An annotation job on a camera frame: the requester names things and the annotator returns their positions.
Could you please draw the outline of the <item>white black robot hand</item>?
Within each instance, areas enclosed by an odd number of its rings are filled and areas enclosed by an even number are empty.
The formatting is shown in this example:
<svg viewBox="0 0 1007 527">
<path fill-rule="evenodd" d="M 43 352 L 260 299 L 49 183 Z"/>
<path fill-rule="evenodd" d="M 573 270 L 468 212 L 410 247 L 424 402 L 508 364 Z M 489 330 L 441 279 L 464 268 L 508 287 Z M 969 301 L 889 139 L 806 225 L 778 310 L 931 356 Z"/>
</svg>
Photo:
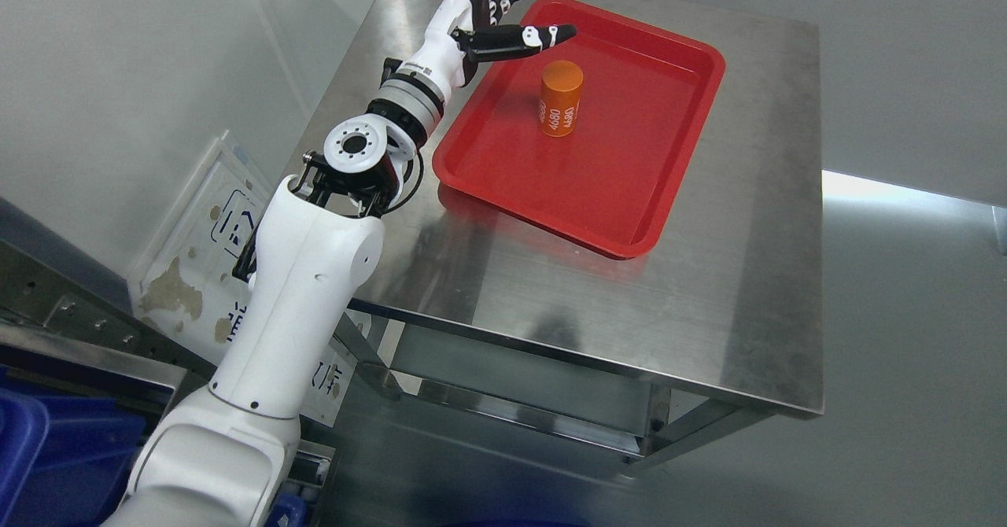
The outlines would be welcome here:
<svg viewBox="0 0 1007 527">
<path fill-rule="evenodd" d="M 407 87 L 447 104 L 482 62 L 513 61 L 560 46 L 577 35 L 572 23 L 503 24 L 521 0 L 442 0 L 421 47 L 382 79 L 382 89 Z"/>
</svg>

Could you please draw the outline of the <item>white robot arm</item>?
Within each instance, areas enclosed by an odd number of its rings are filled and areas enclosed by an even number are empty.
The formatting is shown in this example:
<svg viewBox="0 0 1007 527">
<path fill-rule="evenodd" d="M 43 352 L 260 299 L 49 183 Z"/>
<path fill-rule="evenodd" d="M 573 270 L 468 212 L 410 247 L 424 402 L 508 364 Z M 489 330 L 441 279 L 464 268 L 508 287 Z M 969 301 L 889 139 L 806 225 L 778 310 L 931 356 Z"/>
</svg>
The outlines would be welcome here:
<svg viewBox="0 0 1007 527">
<path fill-rule="evenodd" d="M 382 253 L 381 215 L 453 83 L 417 61 L 385 68 L 366 114 L 338 124 L 302 175 L 279 183 L 254 240 L 251 297 L 204 387 L 161 420 L 108 526 L 261 526 L 300 443 L 315 365 Z"/>
</svg>

